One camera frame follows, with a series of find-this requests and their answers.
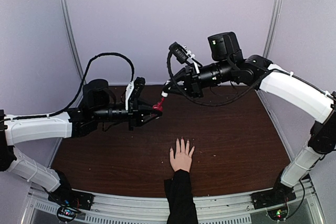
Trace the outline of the mannequin hand with long nails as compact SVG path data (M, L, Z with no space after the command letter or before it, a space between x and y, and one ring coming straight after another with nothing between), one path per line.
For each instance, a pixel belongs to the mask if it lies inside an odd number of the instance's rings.
M182 138L176 139L176 147L170 148L170 165L177 172L183 170L190 172L192 166L192 157L195 151L195 146L190 147L189 140L185 141Z

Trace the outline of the white nail polish cap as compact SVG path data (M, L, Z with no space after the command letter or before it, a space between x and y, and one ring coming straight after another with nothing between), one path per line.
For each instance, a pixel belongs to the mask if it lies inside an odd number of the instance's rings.
M163 104L163 102L165 101L165 99L168 97L168 93L162 91L161 92L161 100L160 100L160 105Z

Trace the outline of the red nail polish bottle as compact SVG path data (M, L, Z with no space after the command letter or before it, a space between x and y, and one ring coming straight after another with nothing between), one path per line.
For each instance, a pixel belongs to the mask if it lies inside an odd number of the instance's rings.
M162 103L161 103L161 102L158 102L157 104L153 105L152 108L153 108L154 110L157 110L157 111L160 111L160 112L163 111L163 107L162 107Z

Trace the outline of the black sleeved forearm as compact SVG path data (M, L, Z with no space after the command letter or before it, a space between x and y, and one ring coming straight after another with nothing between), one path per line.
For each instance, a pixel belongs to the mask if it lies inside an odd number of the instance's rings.
M170 210L166 223L198 223L189 172L180 169L164 180L164 191Z

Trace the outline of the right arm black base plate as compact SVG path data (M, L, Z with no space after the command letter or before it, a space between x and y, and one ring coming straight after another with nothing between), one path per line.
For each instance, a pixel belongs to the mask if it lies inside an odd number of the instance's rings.
M283 205L288 201L296 199L296 194L292 188L287 189L270 189L258 191L251 194L254 209L269 208L276 205Z

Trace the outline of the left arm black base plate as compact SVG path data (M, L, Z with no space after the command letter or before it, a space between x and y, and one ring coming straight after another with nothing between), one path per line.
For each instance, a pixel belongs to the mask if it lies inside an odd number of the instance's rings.
M93 204L94 195L76 190L59 190L49 192L48 200L59 206L71 207L76 210L90 210Z

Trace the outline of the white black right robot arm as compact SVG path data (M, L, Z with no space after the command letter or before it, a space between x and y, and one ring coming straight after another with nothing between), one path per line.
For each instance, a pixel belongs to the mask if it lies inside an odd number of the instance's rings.
M205 88L225 82L242 83L249 89L282 98L314 118L309 140L279 174L275 188L269 192L271 202L279 204L318 160L335 150L335 93L317 88L262 56L252 55L245 59L232 31L209 36L207 40L214 63L206 66L177 42L169 46L167 69L170 78L163 95L180 94L197 104L196 98L203 97Z

